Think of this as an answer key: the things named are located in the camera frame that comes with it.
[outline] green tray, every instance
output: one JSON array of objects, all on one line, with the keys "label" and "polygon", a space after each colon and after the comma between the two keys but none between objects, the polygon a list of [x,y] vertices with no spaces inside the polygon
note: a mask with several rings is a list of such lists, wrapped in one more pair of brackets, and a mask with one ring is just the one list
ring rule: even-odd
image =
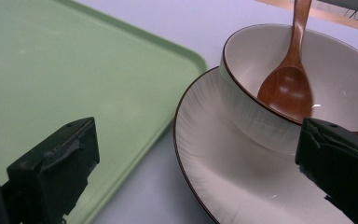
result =
[{"label": "green tray", "polygon": [[72,1],[0,1],[0,183],[63,124],[93,116],[101,163],[66,217],[91,222],[206,69],[198,54]]}]

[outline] white plate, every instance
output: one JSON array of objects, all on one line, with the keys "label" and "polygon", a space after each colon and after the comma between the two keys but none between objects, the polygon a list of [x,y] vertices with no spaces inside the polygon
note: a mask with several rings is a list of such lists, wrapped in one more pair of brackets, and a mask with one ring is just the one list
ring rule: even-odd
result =
[{"label": "white plate", "polygon": [[293,155],[243,134],[223,107],[218,68],[197,79],[175,117],[176,153],[200,203],[219,223],[351,223],[302,175]]}]

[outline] wooden spoon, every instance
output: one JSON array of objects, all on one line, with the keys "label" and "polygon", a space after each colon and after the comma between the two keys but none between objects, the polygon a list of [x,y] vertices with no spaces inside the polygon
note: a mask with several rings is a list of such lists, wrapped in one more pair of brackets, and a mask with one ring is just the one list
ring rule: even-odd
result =
[{"label": "wooden spoon", "polygon": [[290,118],[302,121],[312,112],[312,92],[301,62],[301,45],[312,0],[296,0],[292,40],[280,65],[261,84],[257,98]]}]

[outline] white table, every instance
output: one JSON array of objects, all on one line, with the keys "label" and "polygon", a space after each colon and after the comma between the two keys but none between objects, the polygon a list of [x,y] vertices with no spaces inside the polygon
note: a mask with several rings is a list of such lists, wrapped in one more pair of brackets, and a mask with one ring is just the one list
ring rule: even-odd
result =
[{"label": "white table", "polygon": [[[227,38],[259,23],[291,24],[292,12],[254,0],[77,0],[220,63]],[[308,28],[358,48],[358,30],[310,18]],[[213,223],[188,187],[175,156],[172,126],[94,223]]]}]

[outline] spoon handle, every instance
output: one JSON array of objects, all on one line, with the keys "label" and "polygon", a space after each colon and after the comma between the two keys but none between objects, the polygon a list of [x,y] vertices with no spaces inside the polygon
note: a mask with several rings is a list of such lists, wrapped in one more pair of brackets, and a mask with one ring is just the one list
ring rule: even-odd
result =
[{"label": "spoon handle", "polygon": [[310,13],[310,3],[312,0],[295,0],[295,14],[293,17],[292,40],[287,52],[287,63],[296,65],[303,69],[301,64],[301,46],[305,27],[307,25],[308,14]]}]

